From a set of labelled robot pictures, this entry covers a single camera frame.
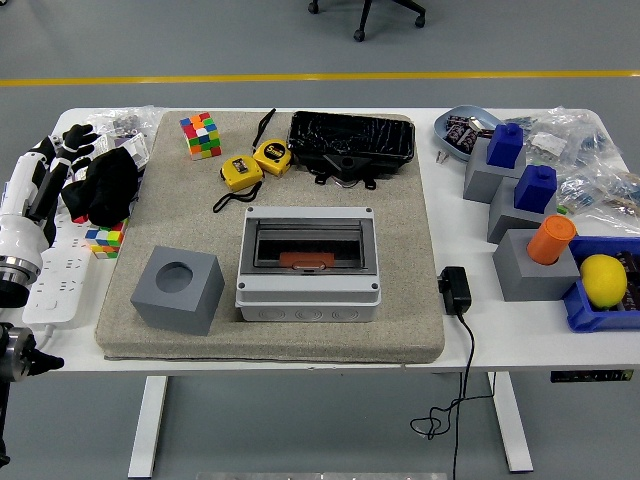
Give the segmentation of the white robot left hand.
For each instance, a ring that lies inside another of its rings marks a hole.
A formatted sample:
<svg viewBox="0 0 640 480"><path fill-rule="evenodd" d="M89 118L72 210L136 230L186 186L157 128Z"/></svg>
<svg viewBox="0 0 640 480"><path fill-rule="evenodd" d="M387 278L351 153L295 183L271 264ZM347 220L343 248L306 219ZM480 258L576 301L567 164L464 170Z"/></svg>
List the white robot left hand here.
<svg viewBox="0 0 640 480"><path fill-rule="evenodd" d="M16 162L1 205L1 256L32 270L42 266L50 241L44 233L71 165L94 150L98 135L74 125L58 138L45 137Z"/></svg>

